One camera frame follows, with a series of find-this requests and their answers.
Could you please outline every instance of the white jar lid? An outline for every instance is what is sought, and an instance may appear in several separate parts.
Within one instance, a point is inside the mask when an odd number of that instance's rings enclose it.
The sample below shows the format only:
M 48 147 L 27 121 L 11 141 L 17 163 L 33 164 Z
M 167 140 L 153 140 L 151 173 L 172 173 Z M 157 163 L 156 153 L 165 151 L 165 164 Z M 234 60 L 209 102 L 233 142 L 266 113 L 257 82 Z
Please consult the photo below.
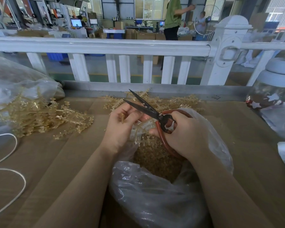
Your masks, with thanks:
M 285 58 L 281 57 L 271 58 L 268 61 L 265 69 L 274 73 L 285 74 Z
M 273 73 L 268 70 L 260 72 L 257 80 L 271 86 L 285 87 L 285 74 Z

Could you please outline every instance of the scissors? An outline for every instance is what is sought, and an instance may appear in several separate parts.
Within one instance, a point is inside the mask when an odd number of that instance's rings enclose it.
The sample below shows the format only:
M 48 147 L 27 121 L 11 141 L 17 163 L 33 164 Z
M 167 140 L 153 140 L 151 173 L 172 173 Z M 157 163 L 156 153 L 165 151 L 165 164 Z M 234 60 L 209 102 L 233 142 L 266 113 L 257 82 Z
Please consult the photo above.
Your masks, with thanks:
M 170 122 L 175 122 L 175 120 L 173 119 L 173 117 L 170 115 L 170 113 L 172 113 L 173 111 L 178 111 L 180 113 L 182 113 L 183 115 L 187 116 L 188 118 L 192 118 L 192 116 L 190 114 L 188 114 L 187 112 L 180 110 L 180 109 L 172 109 L 172 110 L 166 110 L 163 111 L 161 113 L 159 113 L 158 111 L 156 111 L 156 109 L 154 109 L 148 102 L 146 102 L 143 98 L 141 98 L 137 93 L 133 92 L 132 90 L 131 93 L 137 98 L 137 100 L 139 100 L 143 105 L 138 105 L 136 103 L 133 103 L 131 101 L 125 100 L 124 101 L 126 103 L 128 103 L 129 105 L 133 106 L 134 108 L 136 108 L 137 110 L 143 112 L 146 115 L 149 115 L 150 117 L 156 119 L 157 121 L 155 122 L 156 124 L 156 128 L 158 130 L 159 136 L 160 136 L 160 140 L 162 141 L 165 149 L 173 156 L 175 156 L 178 159 L 183 160 L 184 157 L 181 156 L 178 152 L 176 152 L 171 146 L 168 145 L 167 140 L 165 138 L 164 132 L 166 133 L 172 133 L 172 131 L 168 130 L 166 128 L 166 124 L 170 121 Z

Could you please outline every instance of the hand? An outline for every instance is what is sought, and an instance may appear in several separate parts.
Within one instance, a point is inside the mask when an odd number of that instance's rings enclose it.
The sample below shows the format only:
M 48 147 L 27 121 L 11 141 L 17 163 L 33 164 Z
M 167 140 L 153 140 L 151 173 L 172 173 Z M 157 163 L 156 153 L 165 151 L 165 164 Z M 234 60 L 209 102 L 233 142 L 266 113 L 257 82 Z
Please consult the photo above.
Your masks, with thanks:
M 172 134 L 164 133 L 169 146 L 189 161 L 199 152 L 208 149 L 208 132 L 203 124 L 177 111 L 173 111 L 171 115 L 176 121 L 175 129 Z M 159 136 L 156 128 L 151 129 L 149 133 Z
M 195 10 L 195 5 L 190 5 L 188 8 L 189 8 L 190 10 Z
M 112 111 L 109 122 L 100 147 L 107 149 L 113 154 L 118 153 L 129 139 L 133 124 L 137 121 L 145 121 L 150 118 L 128 103 Z

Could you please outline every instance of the person's right hand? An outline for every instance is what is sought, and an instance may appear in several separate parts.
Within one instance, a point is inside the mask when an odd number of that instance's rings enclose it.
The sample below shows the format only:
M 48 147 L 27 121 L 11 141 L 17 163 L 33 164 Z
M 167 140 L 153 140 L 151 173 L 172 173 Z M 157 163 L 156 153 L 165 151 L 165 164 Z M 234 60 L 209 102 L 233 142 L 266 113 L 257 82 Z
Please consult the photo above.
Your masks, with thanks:
M 205 152 L 208 149 L 208 132 L 205 125 L 177 111 L 173 111 L 171 115 L 177 125 L 175 127 L 174 123 L 175 130 L 171 134 L 164 133 L 169 146 L 189 161 L 200 152 Z M 156 128 L 151 129 L 149 133 L 159 136 Z
M 190 5 L 188 8 L 189 8 L 190 10 L 195 10 L 195 5 Z

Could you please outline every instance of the concrete floor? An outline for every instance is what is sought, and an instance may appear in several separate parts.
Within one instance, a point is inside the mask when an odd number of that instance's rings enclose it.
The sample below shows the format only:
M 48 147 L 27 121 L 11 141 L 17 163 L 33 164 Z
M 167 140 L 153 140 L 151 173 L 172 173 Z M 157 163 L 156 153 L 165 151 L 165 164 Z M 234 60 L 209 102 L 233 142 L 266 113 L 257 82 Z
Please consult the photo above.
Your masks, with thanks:
M 29 59 L 25 53 L 5 53 L 5 57 L 19 64 L 25 65 L 27 67 L 32 67 Z M 62 65 L 58 61 L 50 61 L 47 56 L 42 56 L 44 64 L 48 70 L 48 73 L 55 74 L 72 74 L 72 68 L 70 65 Z M 94 57 L 86 56 L 87 69 L 90 75 L 107 75 L 107 64 L 105 56 Z M 116 60 L 116 72 L 119 75 L 119 60 L 118 56 L 115 56 Z M 162 59 L 159 60 L 157 65 L 153 65 L 152 75 L 161 76 Z M 180 69 L 181 57 L 175 57 L 175 64 L 173 70 L 173 76 L 177 77 Z M 201 78 L 206 62 L 201 61 L 201 57 L 193 57 L 191 60 L 188 77 Z M 131 75 L 142 75 L 143 74 L 143 64 L 141 59 L 137 58 L 135 55 L 130 55 L 130 72 Z M 244 72 L 252 73 L 252 68 L 246 68 L 240 65 L 233 65 L 231 72 Z

